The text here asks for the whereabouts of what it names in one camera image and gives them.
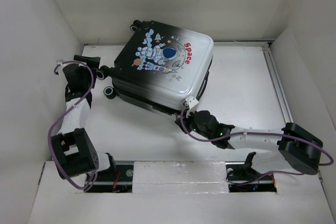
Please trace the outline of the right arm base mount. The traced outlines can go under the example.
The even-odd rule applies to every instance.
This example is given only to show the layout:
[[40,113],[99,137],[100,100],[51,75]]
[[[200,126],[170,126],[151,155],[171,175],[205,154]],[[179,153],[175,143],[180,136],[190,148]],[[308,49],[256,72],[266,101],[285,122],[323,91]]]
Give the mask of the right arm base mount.
[[244,162],[226,163],[226,182],[230,193],[277,192],[273,174],[257,180],[261,173],[251,167],[255,154],[249,153]]

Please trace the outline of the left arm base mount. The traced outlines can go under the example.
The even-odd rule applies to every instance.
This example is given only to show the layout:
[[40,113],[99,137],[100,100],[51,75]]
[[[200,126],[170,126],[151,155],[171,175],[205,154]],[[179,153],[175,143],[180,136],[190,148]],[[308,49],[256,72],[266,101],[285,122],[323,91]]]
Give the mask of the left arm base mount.
[[104,170],[87,193],[132,193],[134,162],[116,161],[116,172]]

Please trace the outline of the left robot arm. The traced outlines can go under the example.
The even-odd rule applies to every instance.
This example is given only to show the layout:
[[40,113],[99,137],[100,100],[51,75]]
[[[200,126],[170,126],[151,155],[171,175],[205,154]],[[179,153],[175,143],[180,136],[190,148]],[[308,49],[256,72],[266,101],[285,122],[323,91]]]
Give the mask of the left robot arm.
[[60,130],[48,132],[48,145],[62,179],[73,183],[72,178],[87,175],[87,182],[80,189],[99,179],[114,180],[119,172],[109,153],[98,154],[85,130],[87,116],[92,107],[92,92],[99,73],[100,57],[74,55],[73,60],[60,61],[54,74],[62,73],[65,87],[66,110],[54,123]]

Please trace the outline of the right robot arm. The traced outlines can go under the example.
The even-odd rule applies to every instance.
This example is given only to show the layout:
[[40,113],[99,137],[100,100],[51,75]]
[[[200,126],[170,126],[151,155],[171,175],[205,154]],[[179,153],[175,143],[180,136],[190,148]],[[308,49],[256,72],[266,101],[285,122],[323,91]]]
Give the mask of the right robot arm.
[[183,111],[175,124],[188,135],[201,135],[200,142],[223,150],[252,149],[243,165],[243,173],[250,179],[271,170],[292,168],[300,174],[316,175],[319,169],[323,142],[295,123],[273,130],[245,129],[220,123],[204,110],[190,116]]

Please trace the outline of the black kids suitcase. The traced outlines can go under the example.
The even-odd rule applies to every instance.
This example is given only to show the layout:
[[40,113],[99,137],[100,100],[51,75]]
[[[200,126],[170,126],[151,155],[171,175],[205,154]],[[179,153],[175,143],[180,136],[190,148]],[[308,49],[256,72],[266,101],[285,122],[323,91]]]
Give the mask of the black kids suitcase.
[[112,79],[123,100],[168,115],[181,112],[188,97],[200,100],[207,86],[214,41],[206,34],[156,21],[135,20],[133,35],[97,77]]

